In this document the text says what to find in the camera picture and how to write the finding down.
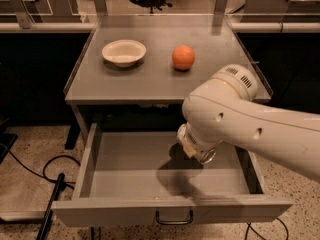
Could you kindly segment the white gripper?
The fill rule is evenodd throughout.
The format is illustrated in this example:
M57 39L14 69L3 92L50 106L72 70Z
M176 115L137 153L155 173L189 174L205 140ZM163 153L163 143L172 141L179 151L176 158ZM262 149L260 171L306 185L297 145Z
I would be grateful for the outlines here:
M207 140L204 135L193 127L190 123L186 124L184 139L183 139L183 150L189 158L193 158L196 152L207 152L221 143L221 140L213 138Z

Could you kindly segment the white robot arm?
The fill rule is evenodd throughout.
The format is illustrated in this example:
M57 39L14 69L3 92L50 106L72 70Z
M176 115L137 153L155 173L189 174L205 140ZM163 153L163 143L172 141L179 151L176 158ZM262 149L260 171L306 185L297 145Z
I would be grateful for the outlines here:
M320 115L260 105L257 90L255 75L237 64L193 90L177 133L186 155L208 163L226 142L319 182Z

